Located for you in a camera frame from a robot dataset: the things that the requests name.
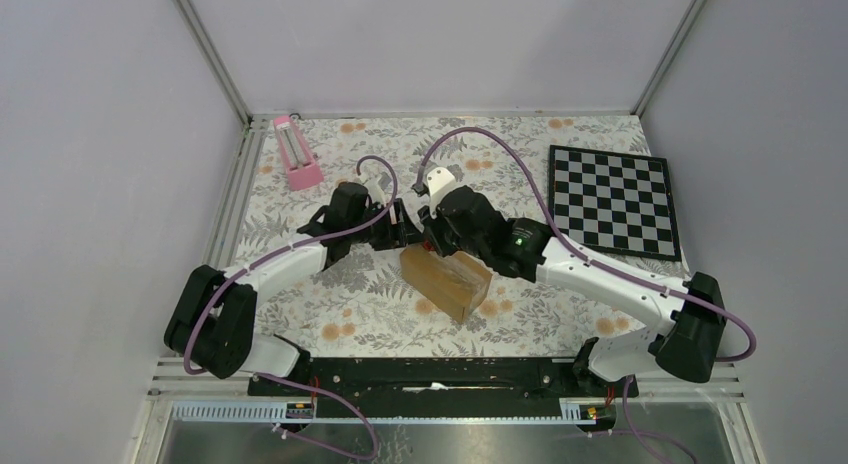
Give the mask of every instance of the table surface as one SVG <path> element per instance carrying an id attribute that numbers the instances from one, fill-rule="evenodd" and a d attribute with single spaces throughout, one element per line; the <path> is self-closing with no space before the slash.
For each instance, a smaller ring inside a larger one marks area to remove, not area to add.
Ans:
<path id="1" fill-rule="evenodd" d="M 324 173 L 324 182 L 292 192 L 277 142 L 263 143 L 234 264 L 252 261 L 288 244 L 334 187 L 354 178 L 356 160 L 378 154 L 394 166 L 399 196 L 415 215 L 425 200 L 410 189 L 424 151 L 438 137 L 479 126 L 513 146 L 547 189 L 551 144 L 649 154 L 638 118 L 468 117 L 321 119 L 299 126 Z M 464 134 L 436 151 L 433 161 L 462 183 L 483 192 L 507 217 L 543 220 L 518 166 L 488 138 Z M 379 164 L 368 163 L 376 171 Z M 592 336 L 615 336 L 641 323 L 607 305 L 561 288 L 495 276 L 487 299 L 462 325 L 451 320 L 400 277 L 400 250 L 355 246 L 320 274 L 281 292 L 257 310 L 256 327 L 285 336 L 316 356 L 572 356 Z M 652 272 L 684 277 L 683 262 L 617 256 Z"/>

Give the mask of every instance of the floral pattern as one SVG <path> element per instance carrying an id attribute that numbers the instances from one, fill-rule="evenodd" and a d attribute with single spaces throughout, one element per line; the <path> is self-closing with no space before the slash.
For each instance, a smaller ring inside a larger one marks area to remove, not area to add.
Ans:
<path id="1" fill-rule="evenodd" d="M 433 141 L 457 127 L 479 126 L 501 136 L 542 190 L 547 189 L 551 144 L 648 154 L 639 120 L 631 116 L 327 119 L 298 124 L 317 156 L 324 182 L 290 191 L 276 139 L 266 135 L 235 264 L 286 245 L 295 229 L 329 201 L 338 183 L 354 179 L 356 160 L 366 154 L 392 163 L 400 180 L 398 195 L 414 216 L 425 203 L 410 189 L 418 162 Z M 433 161 L 450 169 L 462 184 L 484 192 L 505 215 L 543 219 L 523 174 L 488 138 L 456 136 L 436 151 Z M 377 163 L 363 166 L 384 172 Z M 500 276 L 493 278 L 486 301 L 460 325 L 401 278 L 399 253 L 355 246 L 327 271 L 260 304 L 257 330 L 283 335 L 317 356 L 471 357 L 574 355 L 589 337 L 641 327 L 626 314 L 576 292 Z M 685 260 L 615 257 L 658 273 L 688 274 Z"/>

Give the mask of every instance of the glass panel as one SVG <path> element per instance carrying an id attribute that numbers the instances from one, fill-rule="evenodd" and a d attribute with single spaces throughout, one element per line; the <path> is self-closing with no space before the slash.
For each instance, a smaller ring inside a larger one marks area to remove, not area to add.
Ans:
<path id="1" fill-rule="evenodd" d="M 631 404 L 637 428 L 669 434 L 701 462 L 732 463 L 720 418 L 708 404 Z M 619 413 L 616 429 L 626 429 Z M 561 439 L 580 432 L 565 425 L 404 424 L 375 426 L 382 447 L 378 463 L 626 463 L 656 461 L 632 436 Z M 265 424 L 172 423 L 162 464 L 347 463 L 313 445 L 283 441 Z M 301 431 L 334 446 L 365 454 L 370 439 L 355 424 L 314 424 Z M 648 440 L 673 462 L 689 459 L 670 444 Z"/>

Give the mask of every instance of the aluminum frame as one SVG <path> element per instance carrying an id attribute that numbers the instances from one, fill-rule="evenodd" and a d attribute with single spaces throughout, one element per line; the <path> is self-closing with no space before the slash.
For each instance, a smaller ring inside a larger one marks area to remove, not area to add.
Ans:
<path id="1" fill-rule="evenodd" d="M 673 378 L 663 371 L 637 374 L 640 396 L 630 399 L 633 404 L 644 403 L 710 403 L 721 418 L 724 433 L 730 444 L 731 454 L 736 463 L 765 464 L 759 438 L 751 423 L 748 404 L 739 382 L 736 367 L 729 363 L 716 364 L 712 378 L 704 384 L 692 384 Z M 129 461 L 134 464 L 156 464 L 169 436 L 171 423 L 178 419 L 176 410 L 186 403 L 202 402 L 204 406 L 215 408 L 238 407 L 239 404 L 251 408 L 278 407 L 287 401 L 299 401 L 299 398 L 268 398 L 247 395 L 251 374 L 237 372 L 229 379 L 220 380 L 214 376 L 191 376 L 182 367 L 182 358 L 163 357 L 159 359 L 153 386 L 145 401 L 146 420 L 137 439 L 136 452 Z M 597 398 L 566 399 L 568 404 L 598 404 Z M 426 424 L 453 423 L 457 425 L 475 424 L 544 424 L 544 421 L 526 419 L 381 419 L 380 423 L 390 424 Z M 358 420 L 340 420 L 339 424 L 356 424 Z M 548 422 L 551 425 L 570 425 Z"/>

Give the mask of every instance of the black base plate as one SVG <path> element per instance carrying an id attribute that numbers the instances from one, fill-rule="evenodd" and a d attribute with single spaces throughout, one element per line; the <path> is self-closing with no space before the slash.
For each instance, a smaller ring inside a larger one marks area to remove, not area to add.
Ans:
<path id="1" fill-rule="evenodd" d="M 551 358 L 314 358 L 303 356 L 289 379 L 341 395 L 373 418 L 560 417 L 561 397 L 606 397 L 606 385 L 579 381 L 572 363 Z M 450 390 L 430 390 L 439 383 Z M 610 384 L 621 397 L 624 380 Z M 413 392 L 415 388 L 425 388 Z M 266 379 L 251 381 L 251 396 L 309 396 Z M 638 396 L 630 386 L 629 397 Z M 319 396 L 317 417 L 349 418 L 350 411 Z"/>

